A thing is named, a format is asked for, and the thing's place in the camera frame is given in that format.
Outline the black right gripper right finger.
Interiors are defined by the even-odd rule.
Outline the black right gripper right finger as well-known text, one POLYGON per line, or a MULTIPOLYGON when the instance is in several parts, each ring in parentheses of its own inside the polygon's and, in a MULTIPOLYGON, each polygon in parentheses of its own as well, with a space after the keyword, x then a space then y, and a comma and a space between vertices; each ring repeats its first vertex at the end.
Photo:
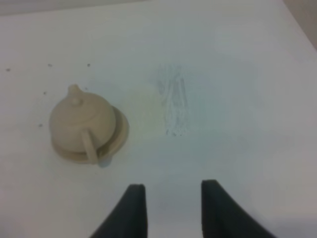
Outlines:
POLYGON ((216 180, 201 183, 204 238, 273 238, 216 180))

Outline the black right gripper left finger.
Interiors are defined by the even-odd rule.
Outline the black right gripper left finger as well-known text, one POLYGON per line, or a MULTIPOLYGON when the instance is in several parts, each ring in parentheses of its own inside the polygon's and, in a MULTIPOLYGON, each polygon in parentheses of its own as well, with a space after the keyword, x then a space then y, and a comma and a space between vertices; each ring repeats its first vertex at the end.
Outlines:
POLYGON ((91 235, 93 238, 146 238, 147 236, 146 188, 143 184, 128 186, 112 212, 91 235))

